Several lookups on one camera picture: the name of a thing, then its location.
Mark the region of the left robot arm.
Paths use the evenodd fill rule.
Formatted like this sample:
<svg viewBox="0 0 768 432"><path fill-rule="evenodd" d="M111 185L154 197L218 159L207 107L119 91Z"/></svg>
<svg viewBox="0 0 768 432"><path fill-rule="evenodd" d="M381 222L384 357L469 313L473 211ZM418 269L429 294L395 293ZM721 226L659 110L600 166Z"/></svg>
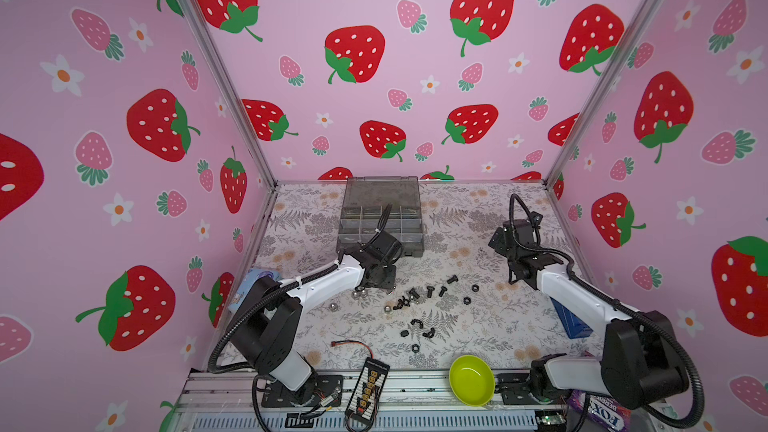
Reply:
<svg viewBox="0 0 768 432"><path fill-rule="evenodd" d="M252 369L279 383L295 402L308 401L318 385L315 369L294 349L302 314L345 291L392 289L403 254L402 243L381 230L303 276L256 280L214 346L207 371Z"/></svg>

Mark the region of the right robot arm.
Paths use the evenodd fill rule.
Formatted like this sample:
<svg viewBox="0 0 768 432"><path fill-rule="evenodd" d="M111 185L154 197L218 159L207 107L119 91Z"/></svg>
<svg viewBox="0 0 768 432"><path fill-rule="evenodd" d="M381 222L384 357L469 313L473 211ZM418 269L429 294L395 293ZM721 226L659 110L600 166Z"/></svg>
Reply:
<svg viewBox="0 0 768 432"><path fill-rule="evenodd" d="M643 409L676 429L697 425L705 411L703 383L669 319L637 311L581 279L569 254L542 246L541 221L512 194L508 219L489 245L506 258L510 283L523 282L561 304L602 336L603 349L599 358L550 354L533 361L524 382L530 395L544 402L582 391Z"/></svg>

